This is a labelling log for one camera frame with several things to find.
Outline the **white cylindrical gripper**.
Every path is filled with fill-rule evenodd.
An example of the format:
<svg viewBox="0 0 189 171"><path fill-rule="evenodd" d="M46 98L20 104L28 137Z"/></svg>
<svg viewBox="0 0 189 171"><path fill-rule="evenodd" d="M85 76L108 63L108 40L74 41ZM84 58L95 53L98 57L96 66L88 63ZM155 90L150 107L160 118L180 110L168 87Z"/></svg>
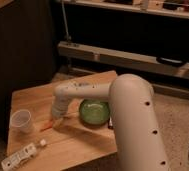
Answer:
<svg viewBox="0 0 189 171"><path fill-rule="evenodd" d="M51 115L50 118L51 125L54 124L58 127L60 126L65 117L62 117L68 110L68 103L65 101L54 101L51 108Z"/></svg>

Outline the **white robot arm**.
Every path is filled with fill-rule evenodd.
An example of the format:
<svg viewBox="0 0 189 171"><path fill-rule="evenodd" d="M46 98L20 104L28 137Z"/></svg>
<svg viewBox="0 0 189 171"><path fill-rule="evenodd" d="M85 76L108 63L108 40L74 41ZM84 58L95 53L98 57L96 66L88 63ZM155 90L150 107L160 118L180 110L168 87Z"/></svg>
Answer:
<svg viewBox="0 0 189 171"><path fill-rule="evenodd" d="M62 118L74 98L107 101L123 171L171 171L153 106L152 85L134 74L109 83L80 86L75 82L54 89L51 115Z"/></svg>

